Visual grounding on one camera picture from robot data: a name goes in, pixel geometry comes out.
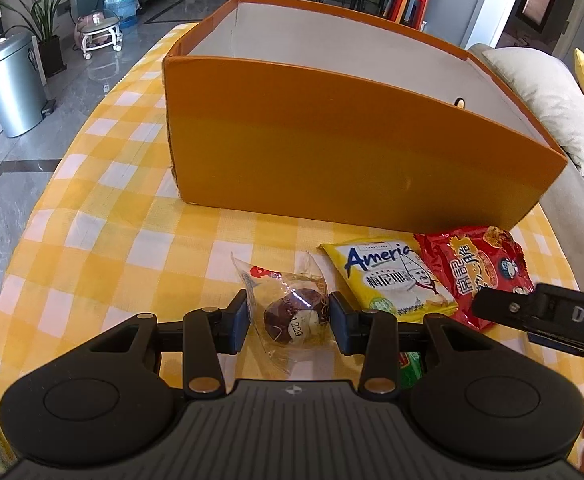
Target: orange cardboard box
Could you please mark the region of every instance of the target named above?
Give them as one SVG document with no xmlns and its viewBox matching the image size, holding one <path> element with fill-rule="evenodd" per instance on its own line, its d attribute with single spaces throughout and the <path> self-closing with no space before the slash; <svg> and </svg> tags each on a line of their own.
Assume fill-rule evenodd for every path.
<svg viewBox="0 0 584 480">
<path fill-rule="evenodd" d="M 409 232 L 510 229 L 566 164 L 472 54 L 340 7 L 230 0 L 163 72 L 188 203 Z"/>
</svg>

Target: cartoon logo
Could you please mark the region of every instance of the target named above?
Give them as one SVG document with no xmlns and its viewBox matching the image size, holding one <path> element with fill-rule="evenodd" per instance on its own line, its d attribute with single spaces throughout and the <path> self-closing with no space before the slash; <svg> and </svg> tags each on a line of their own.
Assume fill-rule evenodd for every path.
<svg viewBox="0 0 584 480">
<path fill-rule="evenodd" d="M 510 258 L 503 258 L 498 263 L 498 270 L 500 271 L 501 275 L 508 280 L 513 280 L 516 275 L 518 274 L 518 265 L 514 260 Z"/>
</svg>

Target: sofa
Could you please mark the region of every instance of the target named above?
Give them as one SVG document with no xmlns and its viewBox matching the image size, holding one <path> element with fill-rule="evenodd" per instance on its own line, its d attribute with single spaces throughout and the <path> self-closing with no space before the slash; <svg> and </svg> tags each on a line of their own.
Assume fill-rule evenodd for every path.
<svg viewBox="0 0 584 480">
<path fill-rule="evenodd" d="M 480 61 L 491 66 L 485 57 L 489 50 L 492 47 L 485 44 L 469 48 Z M 584 291 L 584 176 L 569 157 L 565 170 L 540 199 L 540 206 L 552 225 L 580 290 Z"/>
</svg>

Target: doorway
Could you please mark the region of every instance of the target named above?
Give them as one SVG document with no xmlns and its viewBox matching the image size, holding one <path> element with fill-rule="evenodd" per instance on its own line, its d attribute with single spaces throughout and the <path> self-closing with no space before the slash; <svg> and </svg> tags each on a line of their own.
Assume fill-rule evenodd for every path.
<svg viewBox="0 0 584 480">
<path fill-rule="evenodd" d="M 576 0 L 516 0 L 496 47 L 527 46 L 552 54 Z"/>
</svg>

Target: wrapped pastry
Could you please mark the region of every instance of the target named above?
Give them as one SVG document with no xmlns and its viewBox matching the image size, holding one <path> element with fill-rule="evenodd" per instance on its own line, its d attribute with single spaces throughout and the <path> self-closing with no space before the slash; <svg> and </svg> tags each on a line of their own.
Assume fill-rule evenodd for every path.
<svg viewBox="0 0 584 480">
<path fill-rule="evenodd" d="M 233 258 L 248 292 L 249 315 L 267 355 L 288 372 L 294 365 L 290 350 L 329 342 L 327 285 L 307 254 L 299 274 L 253 266 Z"/>
</svg>

